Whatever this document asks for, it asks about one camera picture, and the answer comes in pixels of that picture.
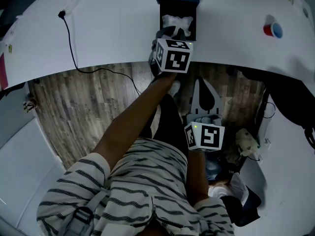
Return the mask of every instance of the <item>shoe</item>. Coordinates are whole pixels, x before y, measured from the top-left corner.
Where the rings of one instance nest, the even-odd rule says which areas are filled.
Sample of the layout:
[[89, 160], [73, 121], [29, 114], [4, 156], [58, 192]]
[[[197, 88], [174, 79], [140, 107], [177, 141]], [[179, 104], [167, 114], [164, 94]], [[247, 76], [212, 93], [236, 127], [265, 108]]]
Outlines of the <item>shoe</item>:
[[171, 89], [168, 91], [168, 94], [174, 98], [175, 94], [177, 94], [180, 87], [181, 83], [179, 81], [174, 81]]

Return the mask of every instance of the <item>paper cup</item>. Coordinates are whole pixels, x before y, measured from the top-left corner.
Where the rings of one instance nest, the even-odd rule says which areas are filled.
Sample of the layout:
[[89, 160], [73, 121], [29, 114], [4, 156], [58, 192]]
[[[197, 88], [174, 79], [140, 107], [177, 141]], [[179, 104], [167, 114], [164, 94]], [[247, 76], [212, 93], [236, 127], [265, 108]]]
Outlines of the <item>paper cup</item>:
[[264, 26], [264, 32], [268, 36], [282, 38], [283, 31], [281, 26], [277, 22]]

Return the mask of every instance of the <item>white striped shirt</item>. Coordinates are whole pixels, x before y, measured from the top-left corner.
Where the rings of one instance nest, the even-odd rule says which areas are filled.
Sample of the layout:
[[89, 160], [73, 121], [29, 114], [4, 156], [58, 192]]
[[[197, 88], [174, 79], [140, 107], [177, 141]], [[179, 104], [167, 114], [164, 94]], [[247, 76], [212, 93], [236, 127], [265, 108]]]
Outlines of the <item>white striped shirt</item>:
[[118, 236], [143, 231], [156, 219], [170, 235], [232, 235], [233, 226], [221, 199], [208, 198], [192, 207], [185, 190], [187, 159], [175, 147], [139, 138], [110, 172], [107, 161], [91, 153], [75, 163], [50, 189], [37, 210], [42, 231], [57, 235], [62, 221], [84, 207], [103, 187], [105, 201], [94, 211], [92, 235]]

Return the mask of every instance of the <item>person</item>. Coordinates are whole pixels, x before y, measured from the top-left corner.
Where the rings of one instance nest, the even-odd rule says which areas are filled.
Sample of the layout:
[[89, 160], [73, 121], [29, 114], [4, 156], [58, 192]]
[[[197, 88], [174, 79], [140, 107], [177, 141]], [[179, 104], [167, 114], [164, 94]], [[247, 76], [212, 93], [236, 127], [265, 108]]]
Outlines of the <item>person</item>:
[[[101, 189], [106, 197], [92, 211], [91, 235], [233, 235], [221, 199], [208, 196], [205, 155], [188, 151], [173, 100], [180, 83], [163, 73], [113, 120], [91, 154], [48, 190], [37, 210], [45, 235]], [[150, 129], [157, 106], [157, 132]]]

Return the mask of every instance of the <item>wooden floor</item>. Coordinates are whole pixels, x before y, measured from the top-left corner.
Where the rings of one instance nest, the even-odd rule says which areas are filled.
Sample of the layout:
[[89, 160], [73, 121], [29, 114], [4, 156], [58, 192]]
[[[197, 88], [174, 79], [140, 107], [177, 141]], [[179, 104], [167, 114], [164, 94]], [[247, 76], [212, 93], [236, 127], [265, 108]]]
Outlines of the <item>wooden floor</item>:
[[[132, 76], [142, 92], [152, 80], [146, 62], [103, 65], [86, 68], [108, 68]], [[188, 74], [180, 75], [181, 89], [175, 101], [180, 115], [190, 110], [195, 79], [202, 76], [217, 90], [223, 103], [223, 124], [246, 127], [253, 122], [264, 86], [246, 79], [240, 72], [228, 76], [224, 65], [192, 63]], [[90, 153], [104, 131], [138, 96], [130, 79], [109, 71], [83, 74], [71, 70], [40, 78], [39, 84], [29, 82], [30, 92], [37, 100], [36, 112], [53, 148], [69, 168]], [[153, 132], [158, 125], [153, 123]]]

